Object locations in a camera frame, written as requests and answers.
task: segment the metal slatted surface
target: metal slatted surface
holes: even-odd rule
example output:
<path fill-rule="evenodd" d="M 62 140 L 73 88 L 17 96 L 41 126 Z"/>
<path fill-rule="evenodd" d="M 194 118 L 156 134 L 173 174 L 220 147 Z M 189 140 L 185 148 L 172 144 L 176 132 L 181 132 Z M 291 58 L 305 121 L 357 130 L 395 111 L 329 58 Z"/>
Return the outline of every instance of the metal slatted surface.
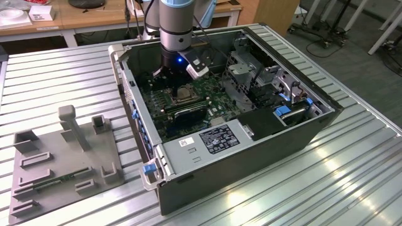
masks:
<path fill-rule="evenodd" d="M 76 106 L 80 124 L 98 113 L 112 118 L 126 183 L 25 225 L 402 223 L 400 129 L 267 27 L 249 28 L 345 108 L 307 147 L 161 216 L 156 195 L 138 179 L 140 156 L 105 60 L 106 45 L 11 56 L 0 106 L 0 225 L 7 222 L 10 135 L 26 128 L 35 134 L 61 129 L 54 109 L 63 104 Z"/>

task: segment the caster wheel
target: caster wheel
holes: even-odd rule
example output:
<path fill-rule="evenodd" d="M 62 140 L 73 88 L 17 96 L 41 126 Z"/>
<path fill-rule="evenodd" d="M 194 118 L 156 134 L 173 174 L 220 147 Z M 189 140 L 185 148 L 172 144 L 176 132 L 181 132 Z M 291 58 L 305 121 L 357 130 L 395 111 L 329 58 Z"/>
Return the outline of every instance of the caster wheel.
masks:
<path fill-rule="evenodd" d="M 287 32 L 288 32 L 289 34 L 292 34 L 292 33 L 295 32 L 293 27 L 288 28 L 288 29 L 287 29 Z"/>

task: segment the wooden desk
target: wooden desk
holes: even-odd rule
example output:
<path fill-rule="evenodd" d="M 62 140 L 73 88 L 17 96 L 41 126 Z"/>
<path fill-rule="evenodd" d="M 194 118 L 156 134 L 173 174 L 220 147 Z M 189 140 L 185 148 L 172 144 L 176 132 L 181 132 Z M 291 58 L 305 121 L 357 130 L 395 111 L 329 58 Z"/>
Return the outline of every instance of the wooden desk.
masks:
<path fill-rule="evenodd" d="M 50 5 L 55 9 L 53 21 L 33 22 L 31 26 L 0 30 L 0 42 L 62 36 L 66 46 L 76 47 L 76 34 L 126 28 L 122 0 L 106 0 L 104 7 L 89 9 L 85 13 L 82 13 L 82 9 L 72 7 L 68 0 L 53 0 Z M 228 17 L 226 26 L 234 26 L 241 8 L 241 5 L 218 4 L 213 17 Z M 142 20 L 144 17 L 138 16 L 138 26 L 144 25 Z M 37 30 L 43 27 L 53 28 L 51 30 Z M 129 27 L 136 27 L 133 16 L 130 16 Z"/>
<path fill-rule="evenodd" d="M 0 42 L 59 36 L 62 30 L 58 0 L 49 4 L 54 9 L 53 21 L 31 21 L 30 26 L 0 30 Z"/>

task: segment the red object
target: red object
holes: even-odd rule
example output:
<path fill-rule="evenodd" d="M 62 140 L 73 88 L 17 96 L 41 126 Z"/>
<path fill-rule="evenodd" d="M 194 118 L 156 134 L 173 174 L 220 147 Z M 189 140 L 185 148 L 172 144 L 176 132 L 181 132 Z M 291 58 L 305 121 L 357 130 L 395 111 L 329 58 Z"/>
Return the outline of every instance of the red object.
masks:
<path fill-rule="evenodd" d="M 43 4 L 47 2 L 47 0 L 25 0 L 25 1 L 38 3 L 38 4 Z"/>

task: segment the barcode sticker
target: barcode sticker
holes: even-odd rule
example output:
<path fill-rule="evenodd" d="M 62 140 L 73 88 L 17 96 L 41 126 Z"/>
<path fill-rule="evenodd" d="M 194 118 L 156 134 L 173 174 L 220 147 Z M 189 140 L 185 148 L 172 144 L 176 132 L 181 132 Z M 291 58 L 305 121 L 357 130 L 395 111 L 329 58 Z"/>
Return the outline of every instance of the barcode sticker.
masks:
<path fill-rule="evenodd" d="M 192 137 L 185 138 L 184 140 L 180 140 L 180 141 L 178 141 L 178 144 L 180 144 L 181 147 L 184 147 L 184 146 L 186 146 L 186 145 L 190 145 L 192 143 L 193 143 Z"/>
<path fill-rule="evenodd" d="M 54 27 L 38 27 L 38 28 L 35 28 L 37 31 L 53 30 L 53 29 L 58 29 L 58 26 L 54 26 Z"/>

